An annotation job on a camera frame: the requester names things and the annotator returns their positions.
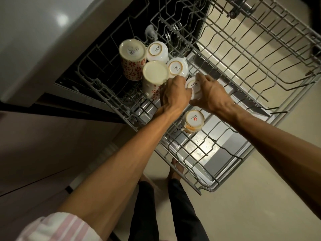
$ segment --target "shirt sleeve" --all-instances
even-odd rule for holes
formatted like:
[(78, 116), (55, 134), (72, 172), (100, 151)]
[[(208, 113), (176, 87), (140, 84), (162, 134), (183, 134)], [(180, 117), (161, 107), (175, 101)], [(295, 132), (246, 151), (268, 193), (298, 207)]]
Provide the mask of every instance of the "shirt sleeve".
[(102, 241), (79, 217), (65, 212), (40, 217), (24, 228), (16, 241)]

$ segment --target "cup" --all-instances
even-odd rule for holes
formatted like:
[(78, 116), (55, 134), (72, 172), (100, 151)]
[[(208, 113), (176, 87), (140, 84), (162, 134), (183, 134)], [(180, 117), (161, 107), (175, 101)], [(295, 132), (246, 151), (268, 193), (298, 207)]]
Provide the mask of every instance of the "cup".
[(181, 125), (181, 131), (185, 131), (188, 134), (195, 133), (202, 129), (204, 126), (204, 115), (198, 110), (191, 110), (185, 113)]
[(161, 61), (151, 61), (142, 69), (142, 92), (151, 100), (159, 99), (160, 88), (168, 80), (170, 71)]
[(191, 100), (201, 99), (202, 97), (201, 85), (196, 77), (189, 78), (185, 83), (185, 88), (192, 89), (193, 92), (192, 92)]
[(155, 41), (147, 47), (147, 60), (161, 61), (165, 64), (170, 60), (168, 57), (168, 48), (165, 43), (161, 41)]
[(168, 62), (168, 68), (170, 69), (170, 78), (174, 78), (176, 75), (181, 75), (185, 79), (188, 76), (188, 64), (186, 58), (175, 57)]
[(124, 40), (119, 46), (121, 65), (127, 79), (142, 79), (142, 68), (146, 64), (146, 47), (135, 39)]

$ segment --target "pants leg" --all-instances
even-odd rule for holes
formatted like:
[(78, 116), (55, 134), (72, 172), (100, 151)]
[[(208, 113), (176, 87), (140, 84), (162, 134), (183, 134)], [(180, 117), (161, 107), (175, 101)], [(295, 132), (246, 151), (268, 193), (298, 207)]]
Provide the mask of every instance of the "pants leg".
[(183, 186), (177, 179), (168, 183), (173, 220), (177, 241), (209, 241), (208, 236), (195, 214)]
[(128, 241), (159, 241), (154, 188), (146, 181), (139, 183)]

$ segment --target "person's left hand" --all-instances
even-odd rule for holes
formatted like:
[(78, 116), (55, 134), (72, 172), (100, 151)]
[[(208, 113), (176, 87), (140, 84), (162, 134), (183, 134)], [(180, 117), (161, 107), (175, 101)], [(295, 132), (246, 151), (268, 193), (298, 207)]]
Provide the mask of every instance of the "person's left hand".
[(168, 79), (160, 91), (160, 102), (162, 107), (155, 113), (155, 117), (161, 113), (168, 112), (177, 119), (188, 105), (192, 89), (185, 88), (186, 79), (177, 75), (173, 79)]

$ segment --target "dishwasher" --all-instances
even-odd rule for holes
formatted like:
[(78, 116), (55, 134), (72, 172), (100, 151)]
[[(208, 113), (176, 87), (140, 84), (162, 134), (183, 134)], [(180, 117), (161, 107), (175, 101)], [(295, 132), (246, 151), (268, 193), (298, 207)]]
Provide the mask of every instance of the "dishwasher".
[[(222, 84), (236, 104), (277, 126), (320, 78), (321, 37), (275, 0), (133, 0), (56, 84), (102, 101), (138, 131), (160, 101), (142, 93), (141, 81), (123, 76), (118, 46), (134, 38), (162, 41), (170, 58), (186, 57), (197, 72)], [(199, 132), (181, 131), (185, 112), (200, 110)], [(189, 105), (155, 152), (185, 167), (182, 178), (199, 194), (215, 191), (253, 146), (215, 115)]]

